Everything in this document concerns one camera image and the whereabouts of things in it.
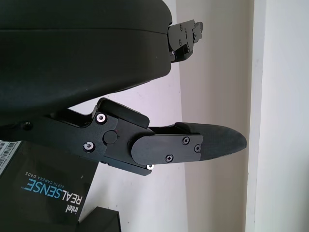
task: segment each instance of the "box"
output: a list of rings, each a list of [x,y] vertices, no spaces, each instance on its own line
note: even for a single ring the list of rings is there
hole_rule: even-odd
[[[73,232],[98,163],[0,141],[0,231]]]

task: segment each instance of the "barcode label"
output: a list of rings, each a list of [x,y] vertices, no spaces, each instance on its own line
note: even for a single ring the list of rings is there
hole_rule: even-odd
[[[6,144],[6,142],[4,141],[1,141],[0,143],[0,153],[1,153],[1,150],[4,148],[4,145]]]
[[[0,140],[0,175],[9,163],[21,142],[6,142]]]

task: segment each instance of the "white surface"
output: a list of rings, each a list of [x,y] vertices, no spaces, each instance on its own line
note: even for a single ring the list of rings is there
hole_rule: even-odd
[[[165,2],[176,22],[175,1]],[[181,121],[179,65],[166,77],[107,97],[147,115],[152,126]],[[73,109],[89,113],[97,101]],[[119,211],[123,232],[187,232],[184,165],[156,165],[145,177],[100,164],[81,218],[96,206]]]
[[[251,117],[249,136],[248,184],[246,205],[246,231],[253,232],[255,227],[255,198],[257,163],[260,142],[262,75],[264,55],[266,0],[254,1]]]
[[[255,230],[309,231],[309,2],[267,0]]]
[[[249,1],[177,0],[177,20],[203,22],[203,39],[180,63],[183,120],[248,135]],[[185,164],[188,230],[240,232],[248,150]]]

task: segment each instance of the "black bracket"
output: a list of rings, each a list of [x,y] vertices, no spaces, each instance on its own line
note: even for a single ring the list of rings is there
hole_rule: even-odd
[[[140,175],[147,165],[201,159],[203,136],[172,125],[149,128],[149,118],[109,99],[93,113],[66,109],[0,128],[6,141],[30,141]]]
[[[200,134],[158,134],[138,139],[132,147],[132,158],[138,164],[183,163],[201,159]]]
[[[190,20],[169,27],[169,51],[172,63],[188,59],[193,45],[202,38],[203,23]]]

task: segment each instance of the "metal bracket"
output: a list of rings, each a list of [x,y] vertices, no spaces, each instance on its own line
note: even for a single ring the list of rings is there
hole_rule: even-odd
[[[193,45],[202,38],[203,23],[190,20],[169,27],[169,51],[172,63],[188,59],[193,54]]]

